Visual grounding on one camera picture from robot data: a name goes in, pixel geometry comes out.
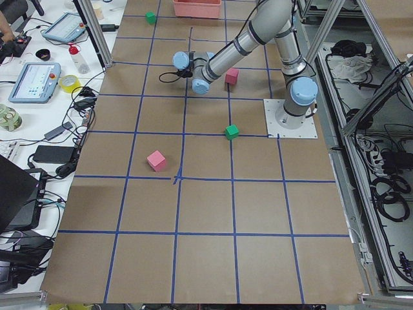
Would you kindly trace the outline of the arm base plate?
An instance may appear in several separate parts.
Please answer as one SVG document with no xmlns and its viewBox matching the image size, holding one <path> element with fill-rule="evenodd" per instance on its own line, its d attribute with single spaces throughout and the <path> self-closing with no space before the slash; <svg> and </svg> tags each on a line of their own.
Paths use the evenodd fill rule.
<svg viewBox="0 0 413 310">
<path fill-rule="evenodd" d="M 291 116 L 284 110 L 284 99 L 264 99 L 265 121 L 269 138 L 317 139 L 314 118 L 307 109 L 304 116 Z"/>
</svg>

